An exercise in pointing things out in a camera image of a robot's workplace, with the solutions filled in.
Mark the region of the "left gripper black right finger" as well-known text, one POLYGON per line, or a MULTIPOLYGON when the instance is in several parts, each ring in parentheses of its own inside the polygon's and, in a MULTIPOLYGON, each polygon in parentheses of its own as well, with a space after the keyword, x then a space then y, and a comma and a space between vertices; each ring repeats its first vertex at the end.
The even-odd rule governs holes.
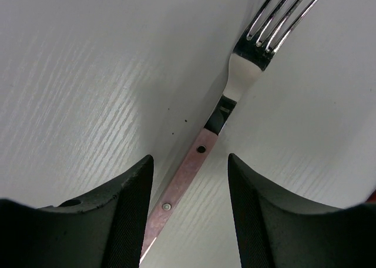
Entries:
POLYGON ((227 173, 242 267, 375 266, 375 202, 339 209, 306 199, 235 154, 227 173))

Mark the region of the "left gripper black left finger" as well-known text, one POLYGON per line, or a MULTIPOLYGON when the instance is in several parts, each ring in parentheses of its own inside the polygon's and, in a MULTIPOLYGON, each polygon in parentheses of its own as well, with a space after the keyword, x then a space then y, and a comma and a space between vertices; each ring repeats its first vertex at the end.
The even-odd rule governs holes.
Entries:
POLYGON ((138 267, 154 161, 59 206, 1 200, 2 267, 138 267))

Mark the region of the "fork with pink handle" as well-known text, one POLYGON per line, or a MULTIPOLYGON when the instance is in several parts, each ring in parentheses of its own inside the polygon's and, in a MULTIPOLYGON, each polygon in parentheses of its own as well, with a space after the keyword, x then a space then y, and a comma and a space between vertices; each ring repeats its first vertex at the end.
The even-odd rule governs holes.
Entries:
POLYGON ((236 42, 228 64, 227 82, 210 117, 165 187, 146 223, 144 259, 212 151, 241 97, 269 66, 292 31, 319 0, 265 0, 236 42))

